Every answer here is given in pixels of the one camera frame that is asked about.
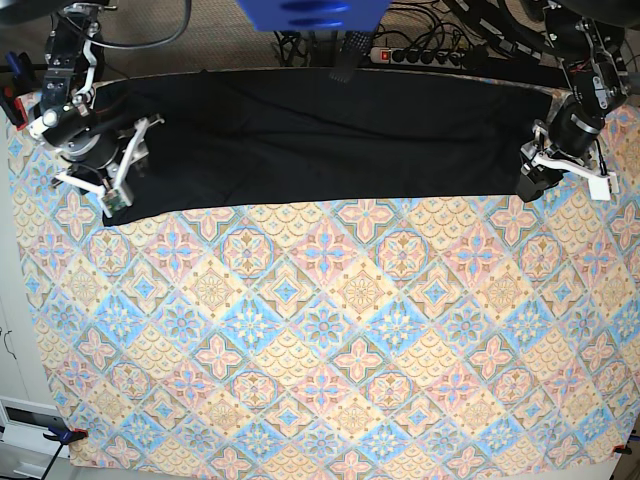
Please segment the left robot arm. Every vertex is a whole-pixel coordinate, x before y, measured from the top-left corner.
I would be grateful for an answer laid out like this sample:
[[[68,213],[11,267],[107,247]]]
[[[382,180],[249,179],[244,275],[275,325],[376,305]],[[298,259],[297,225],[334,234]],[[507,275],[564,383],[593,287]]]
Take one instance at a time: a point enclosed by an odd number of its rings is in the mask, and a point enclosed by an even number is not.
[[[512,60],[539,54],[555,58],[570,89],[550,123],[535,121],[533,138],[521,148],[516,193],[534,201],[567,173],[586,180],[596,201],[619,191],[598,140],[607,116],[632,95],[635,80],[621,48],[626,32],[639,25],[635,1],[524,1],[537,32],[521,23],[504,1],[449,1],[447,7],[497,53]]]

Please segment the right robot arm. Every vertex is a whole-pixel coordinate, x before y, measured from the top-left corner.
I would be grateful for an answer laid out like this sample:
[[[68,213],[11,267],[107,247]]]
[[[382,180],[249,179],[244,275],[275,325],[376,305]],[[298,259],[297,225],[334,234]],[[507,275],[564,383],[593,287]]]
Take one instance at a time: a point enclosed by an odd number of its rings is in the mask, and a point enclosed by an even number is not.
[[[133,134],[126,113],[129,91],[112,97],[97,92],[95,83],[105,69],[98,16],[108,1],[74,1],[56,13],[47,40],[47,70],[38,104],[28,113],[31,137],[70,164],[79,174],[109,187]]]

